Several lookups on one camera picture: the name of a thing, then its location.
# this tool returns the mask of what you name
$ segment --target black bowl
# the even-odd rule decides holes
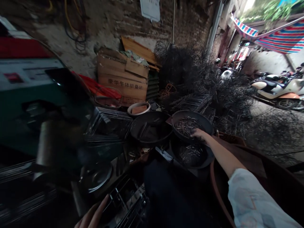
[[[173,158],[184,167],[191,169],[202,169],[210,165],[214,159],[214,154],[211,148],[201,142],[200,144],[194,145],[201,149],[201,154],[199,156],[190,155],[187,154],[187,150],[185,150],[185,148],[191,145],[193,146],[193,144],[183,142],[173,135],[170,139],[170,149],[172,151]]]
[[[191,117],[191,118],[197,119],[199,121],[200,125],[203,127],[203,129],[201,129],[201,130],[204,130],[209,135],[213,135],[213,126],[212,126],[211,122],[206,117],[202,116],[201,114],[199,114],[197,112],[192,112],[192,111],[188,111],[188,110],[182,110],[182,111],[177,111],[176,113],[174,113],[172,115],[172,121],[171,121],[173,132],[182,141],[187,142],[187,143],[191,143],[191,144],[194,144],[194,143],[198,142],[195,138],[184,136],[183,134],[181,134],[175,128],[176,123],[178,123],[181,119],[187,118],[187,117]]]
[[[172,133],[172,127],[166,123],[169,117],[168,114],[159,111],[141,114],[134,120],[130,133],[141,146],[160,146]]]

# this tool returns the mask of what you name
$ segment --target yellow cable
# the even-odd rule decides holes
[[[53,10],[53,4],[51,0],[48,0],[50,2],[50,7],[46,10],[47,12],[51,12]]]
[[[80,10],[78,8],[78,4],[77,4],[76,0],[74,0],[74,3],[75,3],[76,9],[77,9],[79,15],[82,16],[82,13],[80,12]]]
[[[64,0],[64,10],[65,10],[65,13],[66,13],[67,22],[68,22],[68,24],[69,24],[69,26],[71,28],[71,31],[73,32],[75,29],[73,28],[73,26],[72,26],[72,24],[70,22],[70,18],[69,18],[68,14],[67,14],[67,0]]]

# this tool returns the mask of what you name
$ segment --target white sleeve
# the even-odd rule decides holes
[[[228,184],[228,199],[236,227],[301,227],[280,208],[248,170],[235,170]]]

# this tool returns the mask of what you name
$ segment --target red cloth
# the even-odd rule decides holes
[[[113,98],[116,100],[121,99],[121,94],[117,90],[104,87],[104,86],[98,84],[95,80],[93,80],[87,76],[84,76],[81,74],[78,74],[78,75],[83,79],[86,86],[89,88],[89,90],[91,91],[91,93],[93,95],[110,97],[110,98]]]

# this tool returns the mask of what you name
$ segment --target striped tarp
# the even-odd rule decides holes
[[[247,40],[254,41],[254,38],[258,35],[258,30],[248,27],[247,25],[240,22],[239,19],[234,18],[233,16],[231,17],[231,19],[234,21],[236,25],[235,27],[237,31],[242,35],[242,37]]]
[[[299,52],[304,47],[304,17],[262,35],[253,36],[243,31],[235,22],[237,30],[246,39],[269,50],[288,54]]]

